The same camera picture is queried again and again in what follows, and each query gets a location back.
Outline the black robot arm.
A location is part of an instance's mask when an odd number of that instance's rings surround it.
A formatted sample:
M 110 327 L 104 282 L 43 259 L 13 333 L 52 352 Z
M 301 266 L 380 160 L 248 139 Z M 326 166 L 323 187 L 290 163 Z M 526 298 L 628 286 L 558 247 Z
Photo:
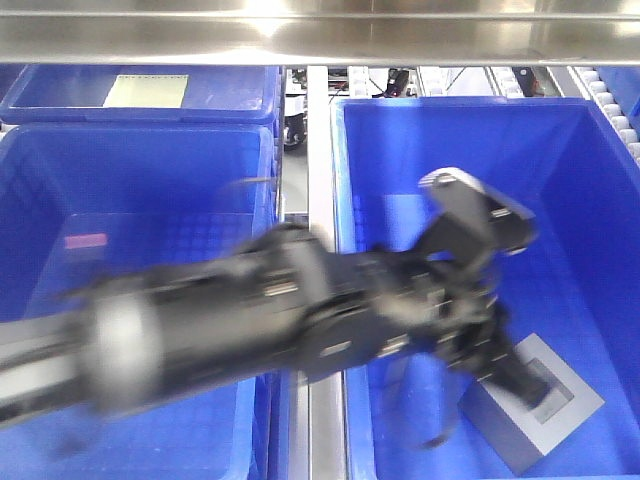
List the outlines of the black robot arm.
M 534 237 L 529 223 L 432 226 L 404 251 L 328 251 L 283 224 L 236 254 L 79 289 L 79 307 L 1 328 L 1 424 L 85 403 L 137 413 L 274 370 L 308 382 L 400 352 L 538 406 L 549 384 L 516 353 L 484 273 Z

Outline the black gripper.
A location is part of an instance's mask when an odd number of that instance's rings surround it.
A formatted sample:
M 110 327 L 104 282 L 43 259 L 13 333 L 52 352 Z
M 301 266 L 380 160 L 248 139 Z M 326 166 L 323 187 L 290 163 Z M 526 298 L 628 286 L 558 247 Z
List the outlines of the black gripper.
M 372 249 L 352 253 L 362 293 L 350 329 L 352 368 L 383 357 L 426 353 L 537 407 L 550 385 L 510 348 L 506 312 L 483 272 L 467 274 L 451 258 Z

